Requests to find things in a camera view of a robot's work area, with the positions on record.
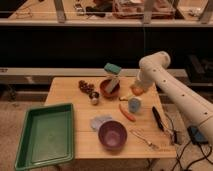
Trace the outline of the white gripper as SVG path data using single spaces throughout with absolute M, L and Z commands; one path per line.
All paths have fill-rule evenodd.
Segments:
M 147 91 L 153 85 L 153 81 L 144 72 L 139 71 L 135 79 L 135 84 L 144 91 Z

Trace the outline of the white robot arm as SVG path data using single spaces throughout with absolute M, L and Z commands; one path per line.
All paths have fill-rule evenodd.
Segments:
M 213 145 L 213 104 L 169 74 L 170 62 L 165 51 L 141 58 L 135 84 L 144 92 L 156 84 Z

